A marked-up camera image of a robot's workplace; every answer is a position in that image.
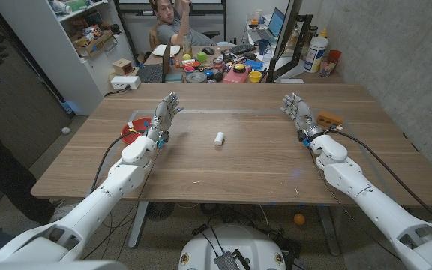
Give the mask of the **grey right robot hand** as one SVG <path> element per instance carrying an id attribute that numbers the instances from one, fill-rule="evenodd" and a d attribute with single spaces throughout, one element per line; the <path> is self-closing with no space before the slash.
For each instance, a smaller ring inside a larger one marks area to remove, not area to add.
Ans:
<path id="1" fill-rule="evenodd" d="M 280 109 L 294 122 L 300 142 L 311 143 L 316 137 L 323 134 L 323 129 L 317 124 L 311 108 L 300 96 L 295 93 L 286 94 L 283 103 Z"/>

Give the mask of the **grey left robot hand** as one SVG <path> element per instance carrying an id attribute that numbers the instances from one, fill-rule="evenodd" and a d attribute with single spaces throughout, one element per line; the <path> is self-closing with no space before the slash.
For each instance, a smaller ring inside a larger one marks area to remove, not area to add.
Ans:
<path id="1" fill-rule="evenodd" d="M 155 108 L 145 137 L 155 143 L 161 140 L 166 143 L 169 139 L 169 129 L 174 116 L 183 109 L 183 106 L 179 106 L 179 96 L 175 92 L 169 93 Z"/>

